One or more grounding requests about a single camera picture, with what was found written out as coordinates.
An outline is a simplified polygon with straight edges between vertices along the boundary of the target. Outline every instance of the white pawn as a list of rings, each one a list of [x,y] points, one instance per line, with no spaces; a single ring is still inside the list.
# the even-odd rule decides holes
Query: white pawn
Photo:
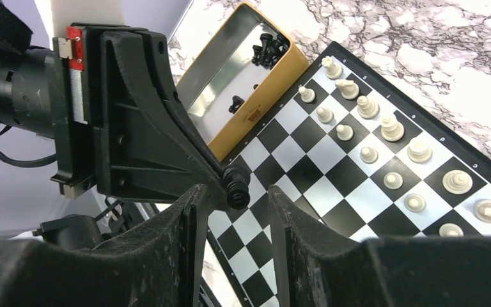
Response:
[[[424,163],[432,158],[432,148],[419,137],[412,138],[407,148],[407,156],[415,163]]]
[[[370,118],[374,118],[377,113],[379,113],[379,105],[372,99],[368,99],[366,96],[360,96],[357,98],[357,104],[359,115],[369,120]]]
[[[403,178],[396,172],[390,172],[383,178],[383,183],[391,190],[397,190],[403,185]]]
[[[473,180],[468,173],[455,169],[443,176],[442,183],[449,193],[461,195],[471,190]]]
[[[403,125],[394,114],[381,116],[381,136],[389,142],[399,141],[403,137]]]
[[[405,197],[403,204],[407,210],[418,213],[425,209],[426,200],[418,194],[411,193]]]
[[[347,100],[357,98],[361,90],[353,80],[336,80],[336,88],[340,90],[341,96]]]
[[[334,63],[334,60],[330,56],[324,57],[323,60],[321,60],[321,64],[326,68],[326,74],[330,80],[336,80],[343,72],[341,65]]]
[[[298,93],[302,98],[302,101],[309,104],[315,99],[315,92],[311,88],[306,88],[305,86],[301,86],[298,88]]]
[[[439,228],[439,235],[441,237],[462,237],[464,232],[457,224],[447,223],[441,225]]]
[[[334,113],[324,107],[317,108],[317,117],[321,123],[330,123],[334,119]]]
[[[361,160],[364,161],[364,163],[375,163],[378,157],[379,154],[377,153],[377,150],[375,150],[375,148],[373,147],[363,147],[361,149]]]
[[[475,204],[475,216],[485,223],[491,223],[491,200],[480,200]]]

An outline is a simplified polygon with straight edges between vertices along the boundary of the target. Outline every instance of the marble countertop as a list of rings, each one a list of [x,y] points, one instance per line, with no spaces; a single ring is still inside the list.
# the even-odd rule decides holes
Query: marble countertop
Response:
[[[194,0],[169,43],[176,81],[240,2]],[[250,3],[310,61],[340,43],[491,158],[491,0]],[[213,259],[205,267],[217,267]],[[223,306],[240,306],[218,295],[217,270],[205,269],[208,284]]]

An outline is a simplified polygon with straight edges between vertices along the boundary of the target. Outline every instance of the black chess piece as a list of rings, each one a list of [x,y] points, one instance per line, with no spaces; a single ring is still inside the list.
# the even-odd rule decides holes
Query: black chess piece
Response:
[[[270,42],[273,41],[273,39],[274,39],[274,37],[270,33],[261,34],[260,40],[262,42],[262,50],[261,50],[260,55],[259,55],[259,63],[260,64],[264,63],[264,61],[266,59],[267,51],[268,51],[268,46],[270,45]]]
[[[251,63],[255,64],[255,66],[259,66],[259,56],[261,54],[262,47],[259,45],[253,45],[253,59],[251,59]]]

